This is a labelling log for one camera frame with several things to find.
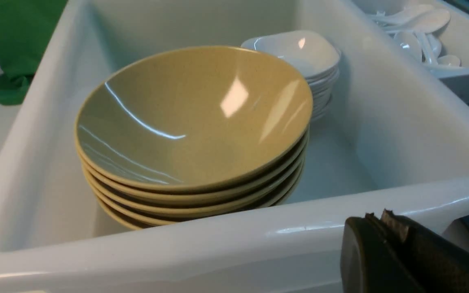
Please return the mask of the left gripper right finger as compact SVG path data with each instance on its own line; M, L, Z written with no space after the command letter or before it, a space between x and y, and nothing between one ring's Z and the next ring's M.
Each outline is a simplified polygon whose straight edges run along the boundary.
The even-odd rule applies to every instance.
M407 216L384 210L381 222L397 264L428 293L469 293L469 252Z

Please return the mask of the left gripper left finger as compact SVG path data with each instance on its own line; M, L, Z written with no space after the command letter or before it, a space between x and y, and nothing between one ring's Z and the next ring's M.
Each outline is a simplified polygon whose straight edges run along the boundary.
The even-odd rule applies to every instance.
M403 264L399 241L373 213L344 223L340 255L345 293L424 293L424 287Z

